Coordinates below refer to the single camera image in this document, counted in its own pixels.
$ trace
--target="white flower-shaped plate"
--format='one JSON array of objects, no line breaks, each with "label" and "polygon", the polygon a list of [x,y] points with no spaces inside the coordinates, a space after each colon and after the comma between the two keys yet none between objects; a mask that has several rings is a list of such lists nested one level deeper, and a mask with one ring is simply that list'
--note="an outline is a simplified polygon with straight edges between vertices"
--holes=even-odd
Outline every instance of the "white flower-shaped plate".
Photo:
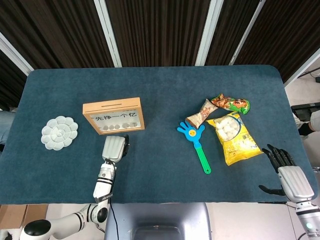
[{"label": "white flower-shaped plate", "polygon": [[42,128],[41,142],[46,149],[61,150],[68,147],[78,135],[78,124],[71,117],[57,116]]}]

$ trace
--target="snack package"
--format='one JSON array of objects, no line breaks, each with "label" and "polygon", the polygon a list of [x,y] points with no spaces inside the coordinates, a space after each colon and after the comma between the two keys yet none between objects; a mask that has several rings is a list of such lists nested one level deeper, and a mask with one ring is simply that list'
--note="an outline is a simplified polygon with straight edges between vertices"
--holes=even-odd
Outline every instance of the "snack package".
[{"label": "snack package", "polygon": [[234,99],[229,96],[224,96],[220,93],[217,97],[211,100],[211,103],[219,108],[223,108],[229,111],[241,112],[244,115],[250,110],[250,102],[243,98]]},{"label": "snack package", "polygon": [[185,120],[190,123],[190,125],[196,129],[207,119],[210,113],[216,110],[217,107],[213,105],[208,99],[205,100],[204,104],[202,105],[200,112],[188,116]]},{"label": "snack package", "polygon": [[236,111],[207,122],[215,128],[228,166],[263,153]]}]

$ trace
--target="person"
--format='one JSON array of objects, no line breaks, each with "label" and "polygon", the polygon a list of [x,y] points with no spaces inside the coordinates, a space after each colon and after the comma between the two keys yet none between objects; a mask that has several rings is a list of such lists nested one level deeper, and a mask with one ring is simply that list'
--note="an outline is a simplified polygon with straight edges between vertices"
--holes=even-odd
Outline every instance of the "person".
[{"label": "person", "polygon": [[308,136],[313,132],[320,132],[320,110],[311,114],[309,122],[301,122],[296,115],[293,115],[300,136]]},{"label": "person", "polygon": [[16,116],[12,111],[0,111],[0,156],[8,139],[9,131]]}]

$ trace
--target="blue hand-shaped clapper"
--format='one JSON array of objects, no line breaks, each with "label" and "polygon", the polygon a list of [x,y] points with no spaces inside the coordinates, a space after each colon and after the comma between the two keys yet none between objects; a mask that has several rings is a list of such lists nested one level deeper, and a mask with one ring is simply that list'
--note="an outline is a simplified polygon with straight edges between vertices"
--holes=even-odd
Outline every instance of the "blue hand-shaped clapper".
[{"label": "blue hand-shaped clapper", "polygon": [[199,142],[201,134],[205,130],[205,126],[201,125],[199,129],[196,129],[193,126],[191,126],[190,123],[188,123],[187,121],[180,122],[180,126],[181,127],[177,128],[178,132],[183,133],[188,141],[193,142],[193,146],[196,150],[196,153],[198,154],[204,172],[206,174],[211,173],[211,168],[207,161],[206,155],[202,150],[202,146]]}]

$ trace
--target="dark curtain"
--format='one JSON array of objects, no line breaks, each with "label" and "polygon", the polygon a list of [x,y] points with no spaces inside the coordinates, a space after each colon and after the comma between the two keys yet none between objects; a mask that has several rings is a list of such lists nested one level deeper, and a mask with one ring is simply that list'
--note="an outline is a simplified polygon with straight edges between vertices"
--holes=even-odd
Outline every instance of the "dark curtain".
[{"label": "dark curtain", "polygon": [[35,69],[114,66],[93,0],[2,0],[0,32]]},{"label": "dark curtain", "polygon": [[268,64],[286,82],[320,48],[317,0],[267,0],[235,64]]},{"label": "dark curtain", "polygon": [[228,65],[260,0],[224,0],[205,65]]},{"label": "dark curtain", "polygon": [[17,107],[27,76],[0,51],[0,109]]},{"label": "dark curtain", "polygon": [[210,0],[107,0],[124,67],[192,66]]}]

